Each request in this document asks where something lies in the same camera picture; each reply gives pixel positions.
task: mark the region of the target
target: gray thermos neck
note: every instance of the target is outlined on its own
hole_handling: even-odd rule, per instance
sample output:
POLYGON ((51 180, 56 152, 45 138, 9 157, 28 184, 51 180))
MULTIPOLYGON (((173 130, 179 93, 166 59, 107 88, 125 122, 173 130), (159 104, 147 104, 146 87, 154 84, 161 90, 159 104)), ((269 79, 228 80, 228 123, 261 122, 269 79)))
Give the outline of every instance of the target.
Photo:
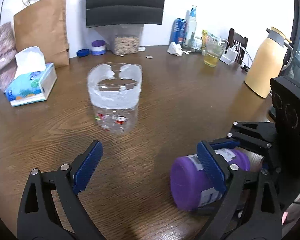
POLYGON ((273 30, 267 29, 269 33, 268 38, 278 43, 281 47, 284 45, 284 38, 273 30))

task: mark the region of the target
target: purple canister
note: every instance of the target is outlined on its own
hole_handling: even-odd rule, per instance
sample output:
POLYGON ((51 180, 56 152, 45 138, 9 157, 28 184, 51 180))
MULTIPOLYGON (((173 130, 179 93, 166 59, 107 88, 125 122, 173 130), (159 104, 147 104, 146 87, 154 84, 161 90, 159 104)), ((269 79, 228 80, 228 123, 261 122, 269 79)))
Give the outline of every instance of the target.
MULTIPOLYGON (((229 164, 237 164, 242 170, 250 170, 248 157, 236 149, 215 150, 229 164)), ((170 189, 177 208, 190 211, 212 203, 222 197, 205 173, 196 154, 177 158, 170 172, 170 189)))
POLYGON ((93 41, 91 43, 91 54, 92 55, 102 55, 106 53, 106 42, 103 40, 93 41))

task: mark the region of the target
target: wood grain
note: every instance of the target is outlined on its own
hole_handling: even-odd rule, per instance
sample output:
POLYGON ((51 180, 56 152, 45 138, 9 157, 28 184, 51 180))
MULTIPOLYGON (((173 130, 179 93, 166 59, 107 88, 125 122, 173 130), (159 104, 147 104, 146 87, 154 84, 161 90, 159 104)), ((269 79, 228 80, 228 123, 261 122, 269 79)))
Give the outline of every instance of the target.
MULTIPOLYGON (((233 121, 264 121, 271 99, 243 83, 246 73, 237 64, 220 61, 211 68, 201 55, 177 57, 166 50, 73 58, 57 69, 45 102, 13 108, 0 93, 0 216, 13 233, 30 171, 71 163, 94 139, 103 143, 104 155, 79 198, 108 240, 191 239, 201 229, 206 217, 178 211, 173 203, 171 164, 195 153, 200 140, 224 137, 233 121), (138 122, 121 137, 95 123, 87 92, 89 70, 104 62, 143 68, 138 122)), ((70 229, 55 193, 54 199, 70 229)))

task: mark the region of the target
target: glass of yellow liquid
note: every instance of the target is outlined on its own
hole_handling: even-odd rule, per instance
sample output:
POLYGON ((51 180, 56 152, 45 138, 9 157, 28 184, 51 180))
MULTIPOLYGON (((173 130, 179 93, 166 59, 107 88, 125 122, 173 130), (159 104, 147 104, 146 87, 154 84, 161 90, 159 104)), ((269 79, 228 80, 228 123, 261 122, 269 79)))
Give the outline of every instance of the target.
POLYGON ((209 37, 206 41, 206 54, 203 56, 204 63, 215 67, 219 59, 225 52, 226 47, 213 37, 209 37))

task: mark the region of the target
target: blue can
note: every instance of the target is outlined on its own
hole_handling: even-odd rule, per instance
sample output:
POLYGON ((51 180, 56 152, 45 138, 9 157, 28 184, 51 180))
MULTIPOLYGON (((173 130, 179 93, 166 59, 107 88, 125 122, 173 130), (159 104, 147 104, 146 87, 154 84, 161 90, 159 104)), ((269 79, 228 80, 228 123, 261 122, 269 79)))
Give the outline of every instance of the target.
POLYGON ((179 43, 182 45, 186 33, 186 23, 186 20, 180 18, 174 21, 169 44, 174 42, 175 44, 179 43))

